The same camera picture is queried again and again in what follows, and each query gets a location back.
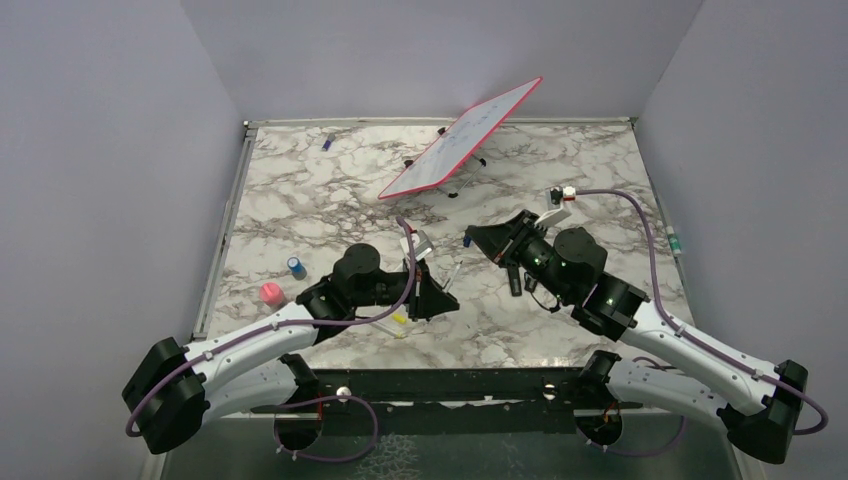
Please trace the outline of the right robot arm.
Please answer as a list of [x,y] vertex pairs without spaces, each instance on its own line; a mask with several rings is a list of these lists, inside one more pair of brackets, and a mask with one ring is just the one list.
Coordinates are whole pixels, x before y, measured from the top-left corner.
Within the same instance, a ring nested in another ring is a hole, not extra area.
[[468,241],[500,268],[528,277],[572,309],[589,332],[620,341],[670,363],[677,374],[651,373],[634,361],[598,353],[600,369],[577,380],[579,398],[659,407],[723,429],[738,450],[762,462],[785,462],[808,372],[745,354],[670,316],[642,290],[605,272],[607,252],[582,227],[552,241],[537,217],[523,210],[496,225],[469,226]]

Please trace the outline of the white black-tip marker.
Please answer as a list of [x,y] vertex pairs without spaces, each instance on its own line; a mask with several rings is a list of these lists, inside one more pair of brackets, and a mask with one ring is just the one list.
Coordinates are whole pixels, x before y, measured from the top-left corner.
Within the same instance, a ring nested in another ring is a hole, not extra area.
[[458,263],[454,266],[454,268],[451,270],[451,273],[450,273],[450,275],[449,275],[449,277],[448,277],[448,279],[447,279],[447,281],[445,282],[445,285],[444,285],[444,291],[445,291],[446,293],[449,293],[449,292],[450,292],[451,288],[453,287],[454,283],[456,282],[456,279],[457,279],[457,277],[458,277],[458,275],[459,275],[459,273],[460,273],[460,271],[461,271],[461,268],[462,268],[462,266],[463,266],[463,263],[464,263],[464,261],[463,261],[463,260],[460,260],[460,261],[459,261],[459,262],[458,262]]

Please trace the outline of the orange black highlighter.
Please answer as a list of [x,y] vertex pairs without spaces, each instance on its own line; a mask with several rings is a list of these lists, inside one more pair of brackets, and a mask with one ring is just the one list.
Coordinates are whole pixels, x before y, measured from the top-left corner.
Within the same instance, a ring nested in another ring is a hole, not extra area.
[[510,294],[512,297],[520,297],[522,295],[522,277],[517,265],[509,265],[507,268]]

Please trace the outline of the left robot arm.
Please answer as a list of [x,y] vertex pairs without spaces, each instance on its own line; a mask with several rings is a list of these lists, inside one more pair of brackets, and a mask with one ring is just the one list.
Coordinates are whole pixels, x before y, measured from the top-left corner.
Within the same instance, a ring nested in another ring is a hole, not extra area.
[[359,323],[358,308],[382,306],[389,316],[405,307],[415,320],[459,310],[424,260],[397,272],[382,270],[380,261],[375,247],[354,244],[330,274],[263,320],[212,340],[154,343],[121,393],[130,412],[126,435],[143,438],[151,453],[161,454],[239,410],[275,399],[302,410],[313,401],[315,386],[282,357]]

